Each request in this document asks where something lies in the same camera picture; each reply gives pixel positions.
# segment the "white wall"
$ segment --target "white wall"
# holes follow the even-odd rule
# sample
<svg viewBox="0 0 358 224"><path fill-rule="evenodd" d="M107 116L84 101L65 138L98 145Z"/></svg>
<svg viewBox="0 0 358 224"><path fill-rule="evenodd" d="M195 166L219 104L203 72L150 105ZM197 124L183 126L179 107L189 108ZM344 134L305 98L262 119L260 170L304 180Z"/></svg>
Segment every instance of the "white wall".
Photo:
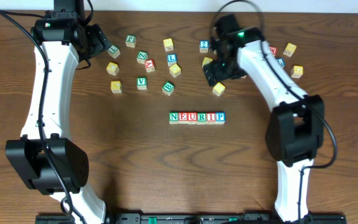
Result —
<svg viewBox="0 0 358 224"><path fill-rule="evenodd" d="M95 10L110 11L217 11L230 0L91 0ZM358 0L253 0L264 12L358 13ZM53 0L0 0L0 9L53 9ZM235 3L227 11L252 11Z"/></svg>

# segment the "wooden table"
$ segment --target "wooden table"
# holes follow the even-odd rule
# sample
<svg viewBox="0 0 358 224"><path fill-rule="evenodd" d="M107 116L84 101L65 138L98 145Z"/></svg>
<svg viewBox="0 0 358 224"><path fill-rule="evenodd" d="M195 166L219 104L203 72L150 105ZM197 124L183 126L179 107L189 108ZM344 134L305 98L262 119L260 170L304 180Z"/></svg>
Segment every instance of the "wooden table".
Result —
<svg viewBox="0 0 358 224"><path fill-rule="evenodd" d="M89 157L89 182L114 211L145 213L242 213L271 210L277 194L276 162L264 134L269 111L247 77L225 81L221 97L207 85L199 53L208 38L212 13L95 12L121 56L107 52L92 67L77 71L71 94L72 140ZM255 14L237 14L243 26L258 24ZM326 119L339 142L335 165L313 170L308 207L311 212L343 212L358 223L358 15L265 14L265 35L278 56L288 42L298 46L284 56L285 70L303 65L296 82L309 94L320 94ZM16 17L27 30L35 19ZM125 46L135 34L135 49ZM171 37L182 74L168 71L162 40ZM157 70L146 74L136 62L147 51ZM106 72L117 62L118 76ZM0 17L0 223L34 223L42 212L59 212L58 202L28 190L5 157L8 139L18 139L30 106L34 81L34 46ZM136 77L148 78L148 90L136 88ZM123 94L113 95L110 81L120 80ZM162 85L172 81L172 96ZM169 111L225 111L223 126L169 125ZM326 163L332 144L325 133L316 164Z"/></svg>

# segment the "wooden cube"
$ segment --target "wooden cube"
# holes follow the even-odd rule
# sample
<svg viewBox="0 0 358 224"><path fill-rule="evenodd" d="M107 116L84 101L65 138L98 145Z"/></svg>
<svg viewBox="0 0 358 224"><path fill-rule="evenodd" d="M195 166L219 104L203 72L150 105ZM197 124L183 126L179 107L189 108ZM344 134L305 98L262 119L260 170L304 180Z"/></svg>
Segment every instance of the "wooden cube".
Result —
<svg viewBox="0 0 358 224"><path fill-rule="evenodd" d="M191 112L187 113L188 116L188 124L197 124L197 113Z"/></svg>
<svg viewBox="0 0 358 224"><path fill-rule="evenodd" d="M176 78L178 75L181 74L181 69L178 64L174 64L169 68L169 73Z"/></svg>
<svg viewBox="0 0 358 224"><path fill-rule="evenodd" d="M278 62L278 64L279 64L282 68L285 66L284 59L278 58L278 59L277 59L277 62Z"/></svg>
<svg viewBox="0 0 358 224"><path fill-rule="evenodd" d="M215 117L216 117L215 124L224 124L224 122L226 121L226 115L224 112L215 113Z"/></svg>
<svg viewBox="0 0 358 224"><path fill-rule="evenodd" d="M171 112L169 113L169 123L170 124L178 124L178 113L177 112Z"/></svg>
<svg viewBox="0 0 358 224"><path fill-rule="evenodd" d="M291 44L291 43L288 43L287 47L285 48L284 50L284 55L288 56L288 57L291 57L292 54L295 52L295 49L296 49L296 45L294 44Z"/></svg>
<svg viewBox="0 0 358 224"><path fill-rule="evenodd" d="M118 68L118 65L116 63L110 62L109 65L107 66L106 70L110 75L115 76L115 75L118 74L119 68Z"/></svg>
<svg viewBox="0 0 358 224"><path fill-rule="evenodd" d="M147 89L147 79L146 77L140 77L136 79L136 85L138 90L146 90Z"/></svg>
<svg viewBox="0 0 358 224"><path fill-rule="evenodd" d="M149 55L147 54L147 52L143 52L143 51L140 51L138 54L137 54L137 57L136 57L136 60L137 60L137 63L143 63L149 59Z"/></svg>
<svg viewBox="0 0 358 224"><path fill-rule="evenodd" d="M120 81L111 81L110 89L112 93L122 93L122 85Z"/></svg>
<svg viewBox="0 0 358 224"><path fill-rule="evenodd" d="M167 55L168 67L177 63L177 55L176 54L168 54Z"/></svg>
<svg viewBox="0 0 358 224"><path fill-rule="evenodd" d="M213 61L213 59L209 58L209 57L205 57L204 60L203 60L203 65L201 66L204 67L204 65L207 65L209 63L211 63Z"/></svg>
<svg viewBox="0 0 358 224"><path fill-rule="evenodd" d="M226 87L222 83L218 82L214 86L214 89L212 92L215 93L216 96L221 96L225 89L226 89Z"/></svg>
<svg viewBox="0 0 358 224"><path fill-rule="evenodd" d="M146 68L146 72L154 72L155 71L155 66L154 66L154 61L153 60L146 60L144 62L144 66Z"/></svg>
<svg viewBox="0 0 358 224"><path fill-rule="evenodd" d="M303 75L303 66L295 65L291 69L291 77L292 78L300 78Z"/></svg>
<svg viewBox="0 0 358 224"><path fill-rule="evenodd" d="M179 112L178 115L179 115L179 118L178 118L179 124L187 124L188 123L188 117L187 117L186 112Z"/></svg>
<svg viewBox="0 0 358 224"><path fill-rule="evenodd" d="M117 58L121 52L119 51L118 47L115 45L111 45L111 47L107 50L107 52L109 53L110 56L112 56L113 58Z"/></svg>
<svg viewBox="0 0 358 224"><path fill-rule="evenodd" d="M136 46L136 37L135 35L128 35L127 39L125 40L125 44L127 47L135 47Z"/></svg>
<svg viewBox="0 0 358 224"><path fill-rule="evenodd" d="M206 124L206 113L198 113L197 115L197 124Z"/></svg>
<svg viewBox="0 0 358 224"><path fill-rule="evenodd" d="M206 113L206 124L215 124L215 123L216 123L216 114Z"/></svg>
<svg viewBox="0 0 358 224"><path fill-rule="evenodd" d="M276 56L277 55L277 48L276 47L270 47L270 46L269 46L269 48L270 48L270 51L272 52L272 54L274 56Z"/></svg>
<svg viewBox="0 0 358 224"><path fill-rule="evenodd" d="M168 96L170 96L173 93L174 90L175 90L175 86L170 82L166 82L164 84L164 86L162 87L162 91L165 94L167 94Z"/></svg>
<svg viewBox="0 0 358 224"><path fill-rule="evenodd" d="M166 52L173 50L173 40L172 40L172 38L164 40L164 48L165 48Z"/></svg>
<svg viewBox="0 0 358 224"><path fill-rule="evenodd" d="M200 41L200 53L208 53L209 51L209 41L201 40Z"/></svg>

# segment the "row of letter blocks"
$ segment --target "row of letter blocks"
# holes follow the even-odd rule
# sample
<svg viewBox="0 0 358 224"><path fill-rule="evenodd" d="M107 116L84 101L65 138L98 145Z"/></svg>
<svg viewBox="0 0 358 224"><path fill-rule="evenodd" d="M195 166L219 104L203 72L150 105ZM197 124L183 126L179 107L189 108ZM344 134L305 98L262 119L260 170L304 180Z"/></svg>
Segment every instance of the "row of letter blocks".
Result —
<svg viewBox="0 0 358 224"><path fill-rule="evenodd" d="M196 112L171 112L170 124L224 124L226 115L224 112L196 113Z"/></svg>

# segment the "wood grain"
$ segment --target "wood grain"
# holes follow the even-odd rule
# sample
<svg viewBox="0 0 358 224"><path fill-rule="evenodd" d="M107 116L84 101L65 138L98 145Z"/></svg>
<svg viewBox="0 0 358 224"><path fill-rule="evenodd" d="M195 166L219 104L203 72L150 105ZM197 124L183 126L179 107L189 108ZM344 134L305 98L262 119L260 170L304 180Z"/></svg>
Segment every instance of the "wood grain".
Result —
<svg viewBox="0 0 358 224"><path fill-rule="evenodd" d="M257 25L253 13L237 14L240 24ZM269 112L250 78L225 81L216 97L201 71L198 41L208 38L213 14L189 12L95 12L121 55L107 52L92 67L76 72L71 97L73 142L85 150L96 193L114 210L145 213L236 213L270 210L277 193L277 168L264 134ZM266 16L265 35L282 56L288 42L298 46L285 57L286 71L303 65L296 82L311 95L320 94L326 119L339 141L334 166L313 170L308 206L312 212L343 212L358 223L358 15L278 14ZM16 18L27 30L31 18ZM125 36L135 34L135 49ZM171 37L182 74L169 74L162 40ZM136 62L139 50L155 60L146 74ZM113 77L109 62L119 64ZM18 139L30 106L34 81L34 46L0 17L0 223L34 223L42 212L59 212L51 198L28 190L4 155L5 142ZM139 91L136 77L148 78ZM111 80L123 94L113 95ZM161 87L175 84L172 96ZM169 125L169 111L225 111L224 126ZM317 164L327 162L332 144L325 135Z"/></svg>

